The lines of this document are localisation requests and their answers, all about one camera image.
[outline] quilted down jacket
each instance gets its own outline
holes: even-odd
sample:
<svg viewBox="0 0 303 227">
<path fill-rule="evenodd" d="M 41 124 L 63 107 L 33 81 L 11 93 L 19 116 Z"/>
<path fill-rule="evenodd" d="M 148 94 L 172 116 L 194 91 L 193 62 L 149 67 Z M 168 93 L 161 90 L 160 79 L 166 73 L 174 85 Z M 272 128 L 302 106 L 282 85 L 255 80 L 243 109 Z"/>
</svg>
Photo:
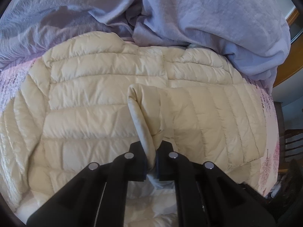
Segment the quilted down jacket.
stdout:
<svg viewBox="0 0 303 227">
<path fill-rule="evenodd" d="M 266 126 L 254 86 L 225 57 L 91 32 L 34 63 L 0 117 L 0 138 L 1 193 L 15 209 L 24 192 L 43 204 L 90 162 L 111 162 L 138 140 L 150 169 L 164 139 L 191 161 L 213 161 L 256 187 Z M 126 225 L 176 219 L 173 189 L 152 176 L 130 183 Z"/>
</svg>

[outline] crumpled blanket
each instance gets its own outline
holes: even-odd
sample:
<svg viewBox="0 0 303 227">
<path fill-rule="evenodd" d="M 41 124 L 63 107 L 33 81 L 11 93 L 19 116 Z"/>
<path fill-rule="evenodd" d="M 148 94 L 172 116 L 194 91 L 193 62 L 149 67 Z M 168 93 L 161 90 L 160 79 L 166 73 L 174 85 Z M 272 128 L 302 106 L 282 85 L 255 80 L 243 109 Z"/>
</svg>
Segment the crumpled blanket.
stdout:
<svg viewBox="0 0 303 227">
<path fill-rule="evenodd" d="M 211 48 L 269 92 L 290 49 L 275 0 L 12 0 L 0 19 L 0 70 L 90 31 Z"/>
</svg>

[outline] bed sheet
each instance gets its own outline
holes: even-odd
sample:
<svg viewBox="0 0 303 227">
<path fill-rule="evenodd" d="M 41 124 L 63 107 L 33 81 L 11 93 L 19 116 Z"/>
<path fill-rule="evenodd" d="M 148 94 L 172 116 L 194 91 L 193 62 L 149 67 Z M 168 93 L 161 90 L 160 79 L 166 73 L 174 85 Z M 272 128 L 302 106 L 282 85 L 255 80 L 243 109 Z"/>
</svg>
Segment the bed sheet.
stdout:
<svg viewBox="0 0 303 227">
<path fill-rule="evenodd" d="M 28 70 L 31 68 L 34 60 L 12 66 L 0 72 L 0 113 L 4 110 L 8 101 L 14 97 Z M 253 81 L 247 78 L 247 81 L 255 85 L 256 91 L 260 96 L 263 111 L 266 119 L 266 152 L 261 158 L 261 170 L 259 177 L 258 191 L 263 196 L 267 195 L 277 181 L 279 166 L 279 135 L 278 122 L 274 107 L 274 102 L 260 81 Z M 45 201 L 45 196 L 41 195 L 41 202 Z M 26 222 L 28 217 L 38 208 L 39 202 L 33 197 L 31 192 L 24 194 L 20 207 L 16 211 L 16 216 Z"/>
</svg>

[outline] puffer jacket sleeve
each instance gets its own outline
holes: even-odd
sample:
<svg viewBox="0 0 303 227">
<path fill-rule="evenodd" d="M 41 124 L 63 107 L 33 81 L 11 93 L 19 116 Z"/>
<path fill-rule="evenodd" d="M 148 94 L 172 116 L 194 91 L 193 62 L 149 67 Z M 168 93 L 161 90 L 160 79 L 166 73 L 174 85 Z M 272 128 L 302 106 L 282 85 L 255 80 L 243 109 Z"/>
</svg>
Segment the puffer jacket sleeve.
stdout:
<svg viewBox="0 0 303 227">
<path fill-rule="evenodd" d="M 49 79 L 49 69 L 37 60 L 0 114 L 0 191 L 12 210 L 28 190 L 28 164 L 43 131 Z"/>
</svg>

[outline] metal screw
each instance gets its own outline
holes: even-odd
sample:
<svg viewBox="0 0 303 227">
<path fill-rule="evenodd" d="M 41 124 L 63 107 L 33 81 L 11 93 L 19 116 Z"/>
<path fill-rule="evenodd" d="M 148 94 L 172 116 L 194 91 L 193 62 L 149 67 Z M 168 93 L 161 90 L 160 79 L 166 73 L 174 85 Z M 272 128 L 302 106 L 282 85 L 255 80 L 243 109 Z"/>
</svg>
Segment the metal screw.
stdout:
<svg viewBox="0 0 303 227">
<path fill-rule="evenodd" d="M 126 154 L 124 155 L 124 157 L 125 157 L 126 159 L 132 159 L 132 158 L 134 157 L 134 154 L 128 152 L 128 153 L 126 153 Z"/>
<path fill-rule="evenodd" d="M 175 158 L 178 157 L 178 153 L 176 153 L 176 152 L 170 152 L 169 153 L 169 157 L 172 158 L 172 159 L 175 159 Z"/>
<path fill-rule="evenodd" d="M 98 168 L 98 166 L 99 166 L 98 163 L 92 162 L 88 165 L 88 169 L 93 171 L 93 170 L 96 170 Z"/>
<path fill-rule="evenodd" d="M 205 162 L 204 166 L 205 166 L 205 168 L 211 170 L 215 167 L 215 164 L 213 162 L 208 161 L 208 162 Z"/>
</svg>

